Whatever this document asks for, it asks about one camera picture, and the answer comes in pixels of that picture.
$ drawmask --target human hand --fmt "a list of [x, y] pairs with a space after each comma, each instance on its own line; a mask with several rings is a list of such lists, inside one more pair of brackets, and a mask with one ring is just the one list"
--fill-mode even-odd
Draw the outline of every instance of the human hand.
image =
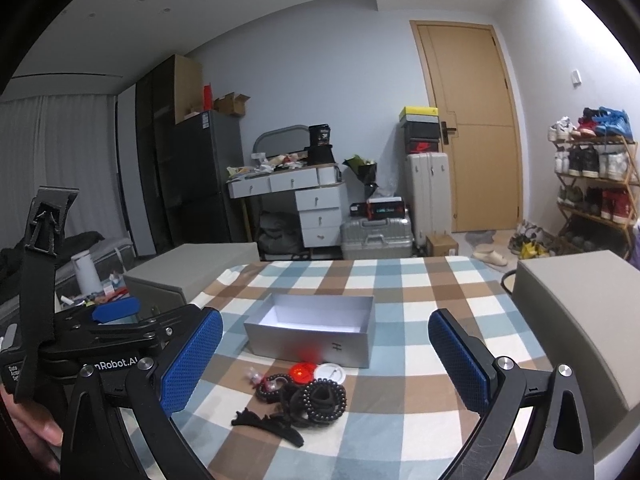
[[61, 446], [62, 430], [53, 420], [49, 410], [32, 400], [16, 404], [14, 396], [4, 389], [3, 384], [0, 384], [0, 395], [15, 424], [15, 429], [18, 430], [33, 457], [46, 469], [60, 471], [58, 460], [47, 443], [52, 446]]

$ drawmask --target gray rug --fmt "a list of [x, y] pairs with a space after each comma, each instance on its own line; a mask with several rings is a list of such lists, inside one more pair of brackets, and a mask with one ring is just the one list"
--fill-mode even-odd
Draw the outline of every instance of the gray rug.
[[473, 248], [480, 244], [494, 243], [495, 230], [492, 231], [469, 231], [465, 234], [465, 240]]

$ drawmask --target black door handle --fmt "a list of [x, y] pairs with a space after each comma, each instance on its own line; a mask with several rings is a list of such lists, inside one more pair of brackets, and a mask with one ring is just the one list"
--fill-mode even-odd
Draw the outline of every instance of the black door handle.
[[458, 129], [457, 128], [447, 128], [446, 121], [442, 121], [440, 124], [442, 125], [442, 143], [443, 144], [448, 144], [449, 143], [449, 133], [450, 132], [456, 132]]

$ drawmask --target light switch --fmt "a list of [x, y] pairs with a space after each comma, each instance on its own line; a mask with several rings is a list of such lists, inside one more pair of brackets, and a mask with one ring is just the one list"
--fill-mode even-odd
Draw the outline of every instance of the light switch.
[[580, 77], [580, 72], [578, 72], [578, 70], [571, 72], [571, 83], [574, 84], [574, 87], [582, 84], [582, 78]]

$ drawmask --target door frame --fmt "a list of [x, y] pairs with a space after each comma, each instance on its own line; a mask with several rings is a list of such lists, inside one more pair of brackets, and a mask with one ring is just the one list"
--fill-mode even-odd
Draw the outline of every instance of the door frame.
[[[498, 56], [500, 57], [500, 64], [502, 65], [502, 71], [504, 72], [504, 76], [507, 79], [507, 87], [509, 94], [509, 101], [511, 105], [511, 116], [513, 118], [513, 126], [514, 133], [516, 136], [516, 163], [518, 167], [518, 223], [522, 222], [522, 217], [524, 213], [523, 209], [523, 174], [522, 174], [522, 144], [520, 142], [520, 123], [518, 121], [518, 113], [516, 111], [515, 106], [515, 95], [513, 94], [513, 85], [511, 84], [511, 74], [507, 68], [507, 63], [504, 59], [504, 54], [502, 52], [502, 47], [500, 46], [500, 40], [495, 33], [495, 28], [493, 25], [483, 25], [480, 23], [466, 23], [466, 22], [441, 22], [441, 21], [425, 21], [425, 20], [409, 20], [411, 24], [411, 30], [414, 33], [415, 46], [418, 49], [418, 56], [420, 57], [420, 65], [422, 66], [422, 74], [424, 76], [424, 84], [427, 88], [427, 99], [429, 106], [436, 106], [435, 103], [435, 93], [433, 91], [433, 82], [431, 81], [431, 72], [429, 70], [429, 64], [427, 62], [427, 56], [424, 52], [424, 45], [422, 44], [422, 39], [420, 38], [420, 32], [418, 31], [418, 27], [421, 25], [445, 25], [447, 27], [464, 27], [464, 28], [480, 28], [482, 30], [488, 30], [491, 34], [491, 37], [494, 40], [496, 50], [498, 51]], [[451, 197], [451, 219], [452, 219], [452, 230], [454, 232], [458, 229], [458, 219], [455, 216], [456, 213], [456, 201], [457, 197]]]

